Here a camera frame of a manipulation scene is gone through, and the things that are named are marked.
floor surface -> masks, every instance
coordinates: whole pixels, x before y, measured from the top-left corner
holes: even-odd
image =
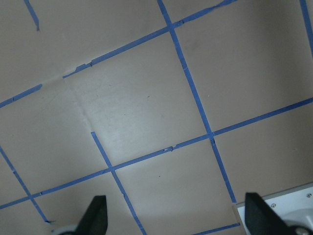
[[[247,191],[313,181],[311,1],[0,7],[0,234],[106,195],[107,235],[244,235]]]

blue painter's tape line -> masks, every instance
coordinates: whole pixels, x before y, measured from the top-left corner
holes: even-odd
[[[13,102],[15,102],[15,101],[17,101],[17,100],[19,100],[19,99],[21,99],[21,98],[27,96],[27,95],[30,95],[30,94],[32,94],[32,93],[34,93],[34,92],[40,90],[42,86],[43,86],[42,84],[39,84],[39,85],[37,85],[37,86],[35,86],[35,87],[33,87],[33,88],[28,89],[27,91],[24,91],[24,92],[22,92],[22,93],[20,93],[20,94],[18,94],[18,95],[16,95],[16,96],[14,96],[14,97],[12,97],[12,98],[9,98],[9,99],[7,99],[7,100],[1,102],[1,103],[0,103],[0,108],[6,106],[6,105],[8,105],[8,104],[11,104],[11,103],[13,103]]]
[[[182,50],[181,50],[181,47],[180,47],[180,44],[179,44],[179,41],[178,41],[178,37],[176,35],[176,32],[174,30],[174,27],[172,25],[172,22],[171,22],[171,19],[167,13],[167,10],[165,8],[165,5],[164,3],[162,2],[162,0],[157,0],[158,4],[159,4],[159,7],[160,7],[160,10],[161,10],[161,13],[163,14],[163,17],[165,19],[165,22],[169,28],[169,31],[170,31],[170,34],[172,36],[172,39],[173,39],[173,42],[174,42],[174,45],[175,45],[175,49],[176,49],[176,52],[177,52],[177,55],[179,57],[179,60],[180,60],[180,63],[181,63],[181,66],[184,70],[184,73],[186,75],[186,78],[187,78],[187,81],[189,83],[189,86],[190,86],[190,89],[191,89],[191,92],[194,96],[194,99],[196,101],[196,104],[197,104],[197,107],[198,107],[198,110],[199,110],[199,113],[201,115],[201,118],[202,118],[202,121],[203,121],[203,124],[205,126],[205,129],[206,129],[206,132],[211,135],[212,131],[211,131],[211,128],[209,126],[209,123],[207,121],[207,118],[206,118],[206,115],[205,115],[205,111],[203,109],[203,106],[201,104],[201,101],[200,101],[200,97],[198,95],[198,92],[197,92],[197,89],[196,89],[196,86],[195,86],[195,83],[192,79],[192,76],[191,76],[191,73],[189,71],[189,68],[187,66],[187,63],[186,63],[186,60],[185,60],[185,57],[182,53]]]
[[[119,165],[113,166],[112,169],[117,170],[117,169],[120,169],[120,168],[129,166],[129,165],[132,165],[132,164],[135,164],[135,163],[138,163],[138,162],[147,160],[147,159],[149,159],[149,158],[156,157],[156,156],[158,156],[158,155],[161,155],[161,154],[164,154],[164,153],[167,153],[167,152],[172,152],[173,150],[176,150],[176,149],[178,149],[178,148],[182,148],[182,147],[191,145],[191,144],[193,144],[193,143],[197,143],[197,142],[202,141],[202,140],[205,140],[205,139],[207,139],[207,138],[208,138],[208,135],[203,135],[203,136],[200,136],[200,137],[196,137],[196,138],[194,138],[194,139],[191,139],[191,140],[188,140],[188,141],[179,143],[179,144],[177,144],[177,145],[174,146],[174,147],[170,146],[170,147],[161,149],[161,150],[159,150],[159,151],[156,151],[156,152],[147,154],[147,155],[145,155],[145,156],[142,156],[142,157],[139,157],[139,158],[136,158],[136,159],[127,161],[127,162],[125,162],[125,163],[121,163],[121,164],[119,164]]]
[[[255,123],[255,122],[258,122],[258,121],[261,121],[261,120],[270,118],[270,117],[272,117],[272,116],[275,116],[275,115],[278,115],[278,114],[281,114],[281,113],[284,113],[284,112],[287,112],[287,111],[290,111],[290,110],[293,110],[293,109],[296,109],[296,108],[299,108],[299,107],[301,107],[301,106],[304,106],[304,105],[307,105],[307,104],[311,104],[311,103],[313,103],[313,97],[312,97],[312,98],[309,98],[309,99],[302,100],[302,101],[300,101],[300,102],[298,102],[298,103],[295,103],[295,104],[286,106],[286,107],[284,107],[284,108],[277,109],[277,110],[272,111],[272,112],[269,112],[269,113],[267,113],[267,114],[263,114],[263,115],[260,115],[260,116],[251,118],[251,119],[249,119],[249,120],[242,121],[242,122],[239,122],[239,123],[237,123],[237,124],[234,124],[234,125],[225,127],[225,128],[223,128],[223,129],[221,129],[221,130],[218,130],[218,131],[213,132],[213,134],[214,134],[215,136],[217,136],[217,135],[223,134],[223,133],[225,133],[225,132],[232,131],[232,130],[238,129],[238,128],[240,128],[240,127],[243,127],[243,126],[250,125],[250,124],[252,124],[252,123]]]
[[[72,76],[73,74],[76,74],[76,73],[78,73],[78,72],[80,72],[80,71],[83,71],[83,70],[85,70],[85,69],[87,69],[87,68],[89,68],[89,67],[91,67],[91,62],[88,63],[88,64],[82,64],[82,65],[78,66],[78,67],[75,69],[74,72],[71,72],[71,73],[69,73],[68,75],[63,76],[63,78],[67,78],[67,77],[69,77],[69,76]]]
[[[187,22],[190,22],[190,21],[193,21],[195,19],[198,19],[212,11],[214,11],[215,9],[219,8],[219,7],[222,7],[222,6],[226,6],[226,5],[229,5],[233,2],[236,2],[237,0],[224,0],[222,2],[220,2],[219,4],[215,5],[215,6],[212,6],[212,7],[209,7],[209,8],[206,8],[206,9],[203,9],[201,11],[198,11],[190,16],[187,16],[185,18],[183,18],[182,20],[180,21],[177,21],[173,24],[174,28],[176,27],[179,27],[181,26],[182,24],[184,23],[187,23]]]
[[[111,162],[110,162],[106,152],[104,151],[104,148],[102,147],[102,144],[100,143],[96,133],[92,132],[91,135],[92,135],[94,141],[96,142],[97,147],[100,150],[100,152],[102,154],[102,157],[104,158],[104,161],[107,163],[109,168],[113,169],[112,164],[111,164]],[[121,181],[119,180],[119,178],[118,178],[118,176],[116,174],[116,172],[114,170],[112,170],[111,173],[112,173],[113,178],[115,179],[115,181],[116,181],[116,183],[117,183],[121,193],[124,195],[124,199],[125,199],[128,207],[129,207],[129,210],[131,211],[131,213],[132,213],[132,215],[133,215],[133,217],[134,217],[138,227],[140,228],[142,234],[143,235],[147,235],[147,233],[146,233],[145,229],[143,228],[143,226],[142,226],[142,224],[141,224],[141,222],[140,222],[140,220],[139,220],[139,218],[138,218],[138,216],[137,216],[137,214],[136,214],[136,212],[135,212],[135,210],[134,210],[134,208],[133,208],[133,206],[132,206],[132,204],[131,204],[131,202],[129,200],[129,197],[127,196],[126,191],[124,190],[124,187],[122,186],[122,183],[121,183]]]
[[[66,183],[66,184],[63,184],[63,185],[60,185],[60,186],[57,186],[57,187],[54,187],[54,188],[47,189],[47,190],[45,190],[45,191],[42,191],[42,192],[39,192],[39,193],[36,193],[36,194],[33,194],[32,196],[33,196],[34,198],[36,198],[36,197],[39,197],[39,196],[42,196],[42,195],[45,195],[45,194],[53,193],[53,192],[62,190],[62,189],[64,189],[64,188],[70,187],[70,186],[72,186],[72,185],[78,184],[78,183],[80,183],[80,182],[83,182],[83,181],[92,179],[92,178],[97,177],[97,176],[99,176],[99,175],[103,175],[103,174],[108,173],[108,172],[110,172],[110,171],[111,171],[110,169],[100,170],[100,171],[97,171],[97,172],[95,172],[95,173],[93,173],[93,174],[84,176],[84,177],[82,177],[82,178],[79,178],[79,179],[77,179],[77,180],[73,180],[73,181],[71,181],[71,182],[68,182],[68,183]]]
[[[188,68],[187,62],[186,62],[185,57],[184,57],[184,55],[182,53],[182,49],[180,47],[179,40],[178,40],[178,37],[176,35],[174,26],[173,26],[173,24],[171,22],[171,19],[170,19],[168,13],[167,13],[167,10],[166,10],[165,5],[162,2],[162,0],[157,0],[157,2],[159,4],[161,13],[162,13],[162,15],[163,15],[163,17],[165,19],[165,22],[166,22],[166,24],[167,24],[167,26],[169,28],[170,34],[172,36],[172,40],[173,40],[174,45],[175,45],[175,49],[176,49],[177,55],[179,57],[181,66],[182,66],[182,68],[183,68],[183,70],[185,72],[186,78],[188,80],[189,86],[191,88],[192,94],[193,94],[195,102],[197,104],[197,107],[198,107],[200,116],[202,118],[203,124],[205,126],[206,132],[207,132],[207,134],[209,136],[209,139],[211,140],[211,145],[212,145],[212,148],[213,148],[213,151],[214,151],[214,154],[215,154],[215,158],[216,158],[216,160],[218,162],[218,165],[220,167],[220,170],[221,170],[222,176],[224,178],[227,190],[229,192],[229,196],[230,196],[232,202],[236,202],[236,198],[235,198],[234,192],[232,190],[232,187],[230,185],[230,182],[228,180],[228,176],[227,176],[226,170],[224,168],[224,165],[222,163],[219,151],[217,149],[217,146],[215,145],[214,135],[212,133],[211,127],[210,127],[209,122],[207,120],[205,111],[203,109],[200,97],[198,95],[195,83],[194,83],[194,81],[192,79],[192,76],[191,76],[190,70]]]
[[[311,55],[313,56],[313,31],[312,31],[312,24],[311,24],[311,20],[310,20],[310,15],[308,12],[307,1],[306,0],[300,0],[300,5],[301,5],[301,10],[302,10],[305,28],[307,30],[307,35],[309,38]]]
[[[15,175],[15,177],[17,178],[17,180],[19,181],[20,185],[22,186],[22,188],[24,189],[24,191],[26,192],[28,198],[31,200],[31,202],[33,203],[33,205],[35,206],[36,210],[38,211],[38,213],[40,214],[40,216],[42,217],[42,219],[44,220],[44,222],[49,223],[49,221],[47,220],[47,218],[45,217],[45,214],[43,213],[43,211],[40,209],[39,205],[37,204],[37,202],[35,201],[35,199],[32,197],[32,195],[30,194],[28,188],[26,187],[25,183],[23,182],[23,180],[21,179],[20,175],[17,173],[17,171],[15,170],[15,168],[13,167],[11,161],[9,160],[9,158],[7,157],[6,153],[4,152],[4,150],[1,148],[0,146],[0,153],[2,154],[4,160],[6,161],[6,163],[9,165],[9,167],[11,168],[13,174]]]
[[[75,73],[78,73],[78,72],[80,72],[82,70],[85,70],[85,69],[87,69],[89,67],[92,67],[92,66],[94,66],[94,65],[96,65],[96,64],[98,64],[98,63],[100,63],[102,61],[105,61],[105,60],[107,60],[107,59],[109,59],[109,58],[111,58],[113,56],[121,54],[121,53],[123,53],[123,52],[125,52],[125,51],[127,51],[129,49],[134,48],[135,46],[143,44],[146,41],[149,41],[149,40],[151,40],[153,38],[156,38],[156,37],[158,37],[158,36],[160,36],[160,35],[162,35],[162,34],[164,34],[166,32],[168,32],[168,28],[167,27],[159,29],[159,30],[157,30],[157,31],[155,31],[153,33],[150,33],[150,34],[148,34],[148,35],[146,35],[146,36],[144,36],[144,37],[142,37],[142,38],[140,38],[138,40],[135,40],[135,41],[133,41],[131,43],[128,43],[128,44],[126,44],[126,45],[124,45],[124,46],[122,46],[122,47],[120,47],[120,48],[118,48],[116,50],[113,50],[113,51],[108,52],[108,53],[106,53],[104,55],[101,55],[101,56],[93,59],[88,64],[82,64],[82,65],[78,66],[74,72],[71,72],[70,74],[63,76],[63,78],[67,78],[67,77],[69,77],[69,76],[71,76],[71,75],[73,75]]]
[[[182,147],[191,145],[191,144],[193,144],[193,143],[197,143],[197,142],[206,140],[206,139],[208,139],[208,138],[209,138],[209,135],[199,136],[199,137],[196,137],[196,138],[194,138],[194,139],[191,139],[191,140],[188,140],[188,141],[179,143],[179,144],[177,144],[173,149],[176,150],[176,149],[179,149],[179,148],[182,148]]]
[[[212,145],[213,152],[214,152],[214,155],[215,155],[215,157],[216,157],[217,163],[218,163],[218,165],[219,165],[220,171],[221,171],[221,173],[222,173],[223,179],[224,179],[224,181],[225,181],[226,188],[227,188],[227,190],[228,190],[230,199],[231,199],[231,201],[232,201],[233,203],[237,203],[237,200],[236,200],[234,191],[233,191],[233,189],[232,189],[232,187],[231,187],[231,184],[230,184],[230,181],[229,181],[229,179],[228,179],[228,176],[227,176],[227,173],[226,173],[224,164],[223,164],[223,162],[222,162],[222,159],[221,159],[219,150],[217,149],[217,146],[216,146],[214,140],[211,140],[211,145]]]
[[[239,227],[239,226],[240,226],[240,223],[236,223],[236,224],[227,225],[227,226],[220,227],[220,228],[217,228],[217,229],[211,229],[211,230],[204,231],[204,232],[201,232],[201,233],[198,233],[198,234],[193,234],[193,235],[212,234],[212,233],[216,233],[216,232],[223,231],[223,230],[226,230],[226,229],[236,228],[236,227]]]
[[[112,167],[112,164],[111,164],[111,162],[110,162],[106,152],[104,151],[104,148],[102,147],[102,144],[100,143],[96,133],[92,132],[91,135],[92,135],[93,140],[95,141],[95,143],[96,143],[96,145],[97,145],[97,147],[98,147],[98,149],[99,149],[99,151],[100,151],[104,161],[106,162],[106,164],[108,165],[109,168]]]
[[[29,11],[31,17],[33,18],[33,21],[34,21],[34,23],[35,23],[35,25],[36,25],[37,31],[39,31],[39,20],[38,20],[38,17],[37,17],[37,15],[36,15],[35,11],[34,11],[34,8],[33,8],[33,7],[31,6],[31,4],[29,3],[29,0],[24,0],[24,2],[25,2],[25,4],[26,4],[26,6],[27,6],[27,9],[28,9],[28,11]]]
[[[29,197],[23,197],[23,198],[20,198],[18,200],[15,200],[13,202],[9,202],[9,203],[3,204],[3,205],[0,206],[0,210],[4,209],[4,208],[7,208],[7,207],[10,207],[10,206],[14,206],[14,205],[16,205],[18,203],[21,203],[21,202],[24,202],[24,201],[27,201],[27,200],[29,200]]]
[[[131,213],[132,213],[132,215],[133,215],[133,217],[134,217],[134,219],[135,219],[135,221],[136,221],[138,227],[140,228],[142,234],[143,234],[143,235],[147,235],[147,233],[146,233],[145,229],[143,228],[142,223],[140,222],[140,220],[139,220],[139,218],[138,218],[138,216],[137,216],[137,214],[136,214],[136,212],[135,212],[135,210],[134,210],[134,208],[133,208],[133,206],[132,206],[132,204],[131,204],[131,201],[129,200],[129,197],[128,197],[126,191],[124,190],[124,187],[122,186],[122,183],[121,183],[121,181],[119,180],[119,178],[118,178],[116,172],[115,172],[115,171],[112,171],[112,175],[113,175],[113,177],[114,177],[114,179],[115,179],[115,181],[116,181],[116,183],[117,183],[117,185],[118,185],[118,187],[119,187],[119,190],[120,190],[121,193],[124,195],[124,199],[125,199],[125,201],[126,201],[128,207],[129,207],[129,210],[131,211]]]

blue tape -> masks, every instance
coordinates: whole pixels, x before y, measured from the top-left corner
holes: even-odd
[[[222,159],[221,159],[219,150],[217,149],[217,146],[216,146],[216,144],[215,144],[215,140],[214,140],[214,139],[211,140],[211,145],[212,145],[213,152],[214,152],[214,155],[215,155],[215,157],[216,157],[217,163],[218,163],[218,165],[219,165],[220,171],[221,171],[221,173],[222,173],[223,179],[224,179],[224,181],[225,181],[226,188],[227,188],[227,190],[228,190],[230,199],[231,199],[231,201],[232,201],[233,203],[237,203],[237,200],[236,200],[234,191],[233,191],[233,189],[232,189],[232,187],[231,187],[231,184],[230,184],[230,181],[229,181],[229,179],[228,179],[228,176],[227,176],[227,173],[226,173],[224,164],[223,164],[223,162],[222,162]]]
[[[142,157],[139,157],[139,158],[136,158],[136,159],[127,161],[127,162],[125,162],[125,163],[121,163],[121,164],[119,164],[119,165],[113,166],[112,168],[113,168],[114,170],[117,170],[117,169],[120,169],[120,168],[129,166],[129,165],[132,165],[132,164],[135,164],[135,163],[138,163],[138,162],[147,160],[147,159],[149,159],[149,158],[156,157],[156,156],[158,156],[158,155],[161,155],[161,154],[164,154],[164,153],[167,153],[167,152],[172,152],[173,150],[176,150],[176,149],[185,147],[185,146],[190,145],[190,144],[193,144],[193,143],[197,143],[197,142],[202,141],[202,140],[205,140],[205,139],[207,139],[207,138],[208,138],[208,135],[203,135],[203,136],[200,136],[200,137],[197,137],[197,138],[194,138],[194,139],[191,139],[191,140],[188,140],[188,141],[179,143],[179,144],[177,144],[177,145],[174,146],[174,147],[170,146],[170,147],[161,149],[161,150],[159,150],[159,151],[156,151],[156,152],[147,154],[147,155],[145,155],[145,156],[142,156]]]
[[[18,95],[16,95],[16,96],[14,96],[14,97],[12,97],[12,98],[9,98],[9,99],[7,99],[7,100],[1,102],[1,103],[0,103],[0,108],[6,106],[6,105],[8,105],[8,104],[11,104],[11,103],[13,103],[13,102],[15,102],[15,101],[17,101],[17,100],[19,100],[19,99],[21,99],[21,98],[27,96],[27,95],[30,95],[30,94],[32,94],[32,93],[34,93],[34,92],[40,90],[42,86],[43,86],[42,84],[39,84],[39,85],[37,85],[37,86],[35,86],[35,87],[33,87],[33,88],[28,89],[27,91],[24,91],[24,92],[22,92],[22,93],[20,93],[20,94],[18,94]]]
[[[232,130],[238,129],[238,128],[240,128],[240,127],[243,127],[243,126],[250,125],[250,124],[252,124],[252,123],[255,123],[255,122],[258,122],[258,121],[261,121],[261,120],[270,118],[270,117],[272,117],[272,116],[275,116],[275,115],[278,115],[278,114],[281,114],[281,113],[284,113],[284,112],[287,112],[287,111],[290,111],[290,110],[293,110],[293,109],[296,109],[296,108],[299,108],[299,107],[301,107],[301,106],[304,106],[304,105],[307,105],[307,104],[311,104],[311,103],[313,103],[313,97],[312,97],[312,98],[309,98],[309,99],[302,100],[302,101],[300,101],[300,102],[298,102],[298,103],[295,103],[295,104],[286,106],[286,107],[284,107],[284,108],[277,109],[277,110],[272,111],[272,112],[269,112],[269,113],[267,113],[267,114],[263,114],[263,115],[260,115],[260,116],[251,118],[251,119],[249,119],[249,120],[242,121],[242,122],[239,122],[239,123],[237,123],[237,124],[234,124],[234,125],[225,127],[225,128],[223,128],[223,129],[221,129],[221,130],[218,130],[218,131],[213,132],[213,134],[214,134],[215,136],[217,136],[217,135],[223,134],[223,133],[225,133],[225,132],[232,131]]]
[[[95,133],[95,132],[92,132],[91,135],[92,135],[93,140],[95,141],[95,143],[96,143],[96,145],[97,145],[97,147],[98,147],[98,149],[99,149],[99,151],[100,151],[100,153],[101,153],[101,155],[102,155],[104,161],[106,162],[106,164],[108,165],[108,167],[111,168],[111,167],[112,167],[112,164],[111,164],[111,162],[110,162],[110,160],[109,160],[109,158],[108,158],[106,152],[104,151],[104,149],[103,149],[103,147],[102,147],[102,144],[100,143],[100,140],[98,139],[96,133]]]
[[[309,38],[310,48],[311,48],[311,55],[313,56],[313,31],[312,31],[312,25],[310,20],[310,15],[308,12],[307,2],[306,0],[300,0],[303,20],[305,24],[305,28],[307,30],[307,35]]]
[[[235,228],[235,227],[239,227],[239,226],[240,226],[240,223],[236,223],[236,224],[227,225],[227,226],[220,227],[220,228],[217,228],[217,229],[211,229],[211,230],[204,231],[204,232],[201,232],[201,233],[198,233],[198,234],[193,234],[193,235],[212,234],[212,233],[216,233],[216,232],[219,232],[219,231],[223,231],[223,230],[226,230],[226,229],[231,229],[231,228]]]
[[[82,65],[78,66],[74,72],[71,72],[70,74],[63,76],[63,78],[67,78],[67,77],[69,77],[69,76],[72,76],[72,75],[75,74],[75,73],[78,73],[78,72],[80,72],[80,71],[82,71],[82,70],[85,70],[85,69],[87,69],[87,68],[89,68],[89,67],[92,67],[92,66],[94,66],[94,65],[96,65],[96,64],[98,64],[98,63],[100,63],[100,62],[102,62],[102,61],[105,61],[105,60],[107,60],[107,59],[109,59],[109,58],[111,58],[111,57],[114,57],[114,56],[116,56],[116,55],[118,55],[118,54],[121,54],[121,53],[123,53],[123,52],[125,52],[125,51],[127,51],[127,50],[129,50],[129,49],[134,48],[135,46],[138,46],[138,45],[140,45],[140,44],[143,44],[143,43],[145,43],[146,41],[149,41],[149,40],[151,40],[151,39],[153,39],[153,38],[156,38],[156,37],[158,37],[158,36],[160,36],[160,35],[162,35],[162,34],[164,34],[164,33],[166,33],[166,32],[168,32],[167,27],[162,28],[162,29],[159,29],[159,30],[156,31],[156,32],[150,33],[150,34],[148,34],[148,35],[146,35],[146,36],[144,36],[144,37],[142,37],[142,38],[140,38],[140,39],[138,39],[138,40],[136,40],[136,41],[133,41],[133,42],[131,42],[131,43],[128,43],[128,44],[126,44],[126,45],[124,45],[124,46],[122,46],[122,47],[120,47],[120,48],[118,48],[118,49],[116,49],[116,50],[113,50],[113,51],[108,52],[108,53],[106,53],[106,54],[104,54],[104,55],[101,55],[101,56],[99,56],[99,57],[93,59],[93,60],[92,60],[90,63],[88,63],[88,64],[82,64]]]
[[[195,19],[198,19],[212,11],[214,11],[215,9],[219,8],[219,7],[222,7],[222,6],[226,6],[226,5],[229,5],[233,2],[236,2],[237,0],[224,0],[222,2],[220,2],[219,4],[215,5],[215,6],[212,6],[212,7],[209,7],[209,8],[206,8],[206,9],[203,9],[201,11],[198,11],[190,16],[187,16],[185,18],[183,18],[182,20],[180,21],[177,21],[175,23],[173,23],[173,27],[174,28],[177,28],[179,26],[181,26],[182,24],[185,24],[187,22],[190,22],[190,21],[193,21]]]
[[[32,197],[36,198],[36,197],[39,197],[39,196],[42,196],[42,195],[45,195],[45,194],[49,194],[49,193],[52,193],[52,192],[59,191],[59,190],[62,190],[62,189],[64,189],[64,188],[67,188],[67,187],[73,186],[73,185],[75,185],[75,184],[78,184],[78,183],[80,183],[80,182],[83,182],[83,181],[92,179],[92,178],[97,177],[97,176],[99,176],[99,175],[103,175],[103,174],[108,173],[108,172],[110,172],[110,171],[111,171],[110,169],[100,170],[100,171],[97,171],[97,172],[95,172],[95,173],[93,173],[93,174],[90,174],[90,175],[81,177],[81,178],[76,179],[76,180],[73,180],[73,181],[71,181],[71,182],[68,182],[68,183],[66,183],[66,184],[63,184],[63,185],[60,185],[60,186],[57,186],[57,187],[54,187],[54,188],[47,189],[47,190],[44,190],[44,191],[39,192],[39,193],[36,193],[36,194],[33,194]]]
[[[29,0],[24,0],[26,6],[27,6],[27,9],[31,15],[31,17],[33,18],[33,21],[36,25],[36,28],[37,28],[37,31],[39,31],[39,20],[38,20],[38,17],[34,11],[34,8],[31,6],[31,4],[29,3]]]
[[[98,139],[98,137],[96,136],[96,134],[94,132],[91,133],[93,139],[95,140],[96,142],[96,145],[98,146],[99,150],[100,150],[100,153],[103,154],[104,156],[106,156],[106,153]],[[187,146],[187,145],[190,145],[190,144],[193,144],[193,143],[196,143],[196,142],[199,142],[199,141],[202,141],[202,140],[205,140],[208,138],[208,135],[203,135],[203,136],[200,136],[200,137],[197,137],[197,138],[194,138],[194,139],[191,139],[191,140],[188,140],[188,141],[185,141],[185,142],[182,142],[182,143],[179,143],[177,144],[175,147],[167,147],[165,149],[162,149],[162,150],[159,150],[157,152],[154,152],[154,153],[151,153],[151,154],[148,154],[148,155],[145,155],[143,157],[140,157],[140,158],[137,158],[137,159],[134,159],[134,160],[130,160],[128,162],[125,162],[125,163],[122,163],[122,164],[119,164],[117,166],[112,166],[110,168],[107,168],[107,169],[104,169],[104,170],[100,170],[98,172],[95,172],[93,174],[90,174],[90,175],[87,175],[87,176],[84,176],[84,177],[81,177],[79,179],[76,179],[76,180],[73,180],[71,182],[68,182],[66,184],[63,184],[63,185],[60,185],[60,186],[57,186],[57,187],[54,187],[54,188],[50,188],[50,189],[47,189],[47,190],[44,190],[44,191],[41,191],[41,192],[38,192],[38,193],[35,193],[32,195],[33,198],[36,198],[36,197],[40,197],[42,195],[46,195],[46,194],[49,194],[49,193],[53,193],[53,192],[56,192],[56,191],[59,191],[59,190],[62,190],[64,188],[67,188],[67,187],[70,187],[72,185],[75,185],[75,184],[78,184],[80,182],[83,182],[83,181],[86,181],[86,180],[89,180],[89,179],[92,179],[94,177],[97,177],[99,175],[103,175],[103,174],[106,174],[108,172],[111,172],[113,170],[117,170],[117,169],[120,169],[122,167],[125,167],[125,166],[128,166],[128,165],[132,165],[132,164],[135,164],[135,163],[138,163],[140,161],[143,161],[145,159],[149,159],[149,158],[152,158],[154,156],[157,156],[157,155],[160,155],[160,154],[163,154],[163,153],[166,153],[166,152],[169,152],[169,151],[173,151],[175,149],[178,149],[178,148],[181,148],[181,147],[184,147],[184,146]]]
[[[103,147],[102,147],[102,144],[100,143],[100,141],[99,141],[99,139],[98,139],[96,133],[95,133],[95,132],[92,132],[91,135],[92,135],[92,137],[93,137],[93,139],[94,139],[94,141],[95,141],[95,143],[96,143],[98,149],[100,150],[100,153],[102,154],[102,157],[104,158],[104,161],[105,161],[106,164],[109,166],[109,169],[113,169],[112,164],[111,164],[111,162],[110,162],[110,160],[109,160],[109,158],[108,158],[106,152],[104,151],[104,149],[103,149]],[[139,220],[139,218],[138,218],[138,216],[137,216],[137,214],[136,214],[136,212],[135,212],[135,210],[134,210],[134,208],[133,208],[133,206],[132,206],[132,204],[131,204],[131,201],[129,200],[129,197],[127,196],[127,193],[126,193],[126,191],[124,190],[124,187],[122,186],[122,183],[121,183],[121,181],[119,180],[119,178],[118,178],[116,172],[115,172],[114,170],[112,170],[111,173],[112,173],[113,178],[115,179],[115,181],[116,181],[116,183],[117,183],[117,185],[118,185],[118,187],[119,187],[119,190],[120,190],[121,193],[124,195],[124,199],[125,199],[125,201],[126,201],[128,207],[129,207],[129,210],[131,211],[131,213],[132,213],[132,215],[133,215],[133,217],[134,217],[134,219],[135,219],[135,221],[136,221],[138,227],[140,228],[142,234],[143,234],[143,235],[147,235],[147,233],[146,233],[145,229],[143,228],[143,226],[142,226],[142,224],[141,224],[141,222],[140,222],[140,220]]]
[[[179,57],[179,60],[180,60],[181,66],[182,66],[182,68],[184,70],[184,73],[186,75],[186,78],[187,78],[187,81],[189,83],[192,95],[194,96],[194,99],[196,101],[196,104],[197,104],[198,110],[200,112],[202,121],[204,123],[206,132],[210,135],[212,133],[211,128],[210,128],[209,123],[208,123],[208,121],[206,119],[205,111],[204,111],[203,106],[201,104],[198,92],[196,90],[195,83],[194,83],[194,81],[192,79],[192,76],[191,76],[191,73],[190,73],[189,68],[187,66],[185,57],[184,57],[184,55],[182,53],[182,50],[181,50],[181,47],[180,47],[180,44],[179,44],[176,32],[175,32],[174,27],[172,25],[171,19],[170,19],[168,13],[167,13],[167,10],[166,10],[165,5],[163,4],[162,0],[158,0],[157,2],[159,4],[160,10],[161,10],[161,12],[162,12],[162,14],[164,16],[165,22],[166,22],[166,24],[167,24],[167,26],[169,28],[170,34],[172,36],[172,39],[173,39],[173,42],[174,42],[174,45],[175,45],[175,49],[176,49],[177,55]]]
[[[115,179],[115,181],[116,181],[116,183],[117,183],[117,185],[118,185],[118,187],[119,187],[119,190],[120,190],[121,193],[124,195],[124,199],[125,199],[125,201],[126,201],[128,207],[129,207],[129,210],[131,211],[131,213],[132,213],[132,215],[133,215],[133,217],[134,217],[134,219],[135,219],[135,221],[136,221],[138,227],[140,228],[142,234],[143,234],[143,235],[147,235],[147,233],[146,233],[145,229],[143,228],[143,226],[142,226],[142,224],[141,224],[141,222],[140,222],[140,220],[139,220],[139,218],[138,218],[138,216],[137,216],[137,214],[136,214],[136,212],[135,212],[135,210],[134,210],[134,208],[133,208],[133,206],[132,206],[132,204],[131,204],[131,201],[129,200],[129,197],[127,196],[127,193],[126,193],[126,191],[124,190],[124,188],[123,188],[123,186],[122,186],[122,183],[120,182],[120,180],[119,180],[119,178],[118,178],[116,172],[115,172],[115,171],[112,171],[112,175],[113,175],[113,177],[114,177],[114,179]]]
[[[16,205],[18,203],[21,203],[21,202],[24,202],[24,201],[27,201],[27,200],[29,200],[29,197],[23,197],[23,198],[20,198],[18,200],[15,200],[13,202],[9,202],[9,203],[3,204],[3,205],[0,206],[0,210],[4,209],[4,208],[7,208],[7,207],[10,207],[10,206],[14,206],[14,205]]]
[[[12,163],[10,162],[9,158],[7,157],[7,155],[5,154],[4,150],[1,148],[0,146],[0,153],[2,154],[4,160],[6,161],[6,163],[9,165],[9,167],[11,168],[13,174],[15,175],[15,177],[17,178],[17,180],[19,181],[20,185],[22,186],[22,188],[24,189],[24,191],[26,192],[28,198],[31,200],[31,202],[33,203],[33,205],[35,206],[36,210],[38,211],[38,213],[40,214],[40,216],[42,217],[42,219],[44,220],[44,222],[50,223],[47,218],[45,217],[45,214],[43,213],[43,211],[40,209],[39,205],[37,204],[37,202],[35,201],[35,199],[32,197],[32,195],[30,194],[28,188],[26,187],[25,183],[23,182],[23,180],[21,179],[20,175],[17,173],[17,171],[15,170],[15,168],[13,167]]]
[[[227,187],[227,190],[228,190],[228,193],[229,193],[229,196],[231,198],[231,201],[233,203],[236,203],[236,198],[235,198],[235,195],[234,195],[234,192],[232,190],[232,187],[230,185],[230,182],[229,182],[229,179],[228,179],[228,176],[226,174],[226,170],[225,170],[225,167],[223,165],[223,162],[222,162],[222,159],[221,159],[221,156],[218,152],[218,149],[215,145],[215,141],[214,141],[214,135],[212,133],[212,130],[211,130],[211,127],[209,125],[209,122],[207,120],[207,117],[206,117],[206,114],[205,114],[205,111],[203,109],[203,106],[202,106],[202,103],[201,103],[201,100],[200,100],[200,97],[198,95],[198,92],[197,92],[197,89],[196,89],[196,85],[192,79],[192,76],[191,76],[191,73],[190,73],[190,70],[188,68],[188,65],[187,65],[187,62],[185,60],[185,57],[182,53],[182,49],[180,47],[180,44],[179,44],[179,40],[178,40],[178,37],[176,35],[176,32],[174,30],[174,26],[171,22],[171,19],[167,13],[167,10],[165,8],[165,5],[164,3],[162,2],[162,0],[157,0],[158,4],[159,4],[159,7],[160,7],[160,10],[162,12],[162,15],[165,19],[165,22],[169,28],[169,31],[170,31],[170,34],[172,36],[172,39],[173,39],[173,42],[174,42],[174,45],[175,45],[175,49],[176,49],[176,52],[177,52],[177,55],[179,57],[179,60],[180,60],[180,63],[181,63],[181,66],[185,72],[185,75],[186,75],[186,78],[187,78],[187,81],[189,83],[189,86],[190,86],[190,89],[192,91],[192,94],[194,96],[194,99],[195,99],[195,102],[197,104],[197,107],[198,107],[198,110],[199,110],[199,113],[200,113],[200,116],[202,118],[202,121],[203,121],[203,124],[205,126],[205,129],[206,129],[206,132],[208,134],[208,137],[209,139],[211,140],[211,144],[212,144],[212,148],[213,148],[213,151],[214,151],[214,154],[215,154],[215,158],[218,162],[218,165],[220,167],[220,170],[221,170],[221,173],[222,173],[222,176],[223,176],[223,179],[225,181],[225,184],[226,184],[226,187]]]

beige floor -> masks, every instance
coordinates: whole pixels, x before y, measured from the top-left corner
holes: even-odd
[[[163,0],[172,27],[157,0],[31,0],[40,31],[0,2],[0,234],[48,235],[103,194],[107,235],[243,235],[245,192],[313,181],[299,1],[188,22],[220,1]]]

screw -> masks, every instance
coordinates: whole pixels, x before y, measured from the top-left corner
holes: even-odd
[[[304,228],[300,228],[300,227],[295,229],[295,233],[297,235],[309,235],[309,231],[308,230],[306,230]]]

